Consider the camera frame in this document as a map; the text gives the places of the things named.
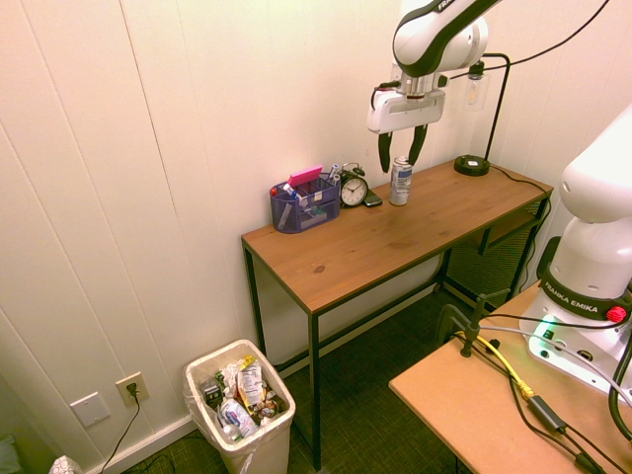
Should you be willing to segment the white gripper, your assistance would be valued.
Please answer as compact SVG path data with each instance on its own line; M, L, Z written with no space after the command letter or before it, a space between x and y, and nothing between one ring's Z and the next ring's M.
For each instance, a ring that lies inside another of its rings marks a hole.
M378 133L380 166L387 173L391 165L390 147L392 131L414 127L408 163L415 165L424 146L428 123L439 121L443 112L445 94L431 91L421 99L410 99L396 91L378 91L369 108L367 128Z

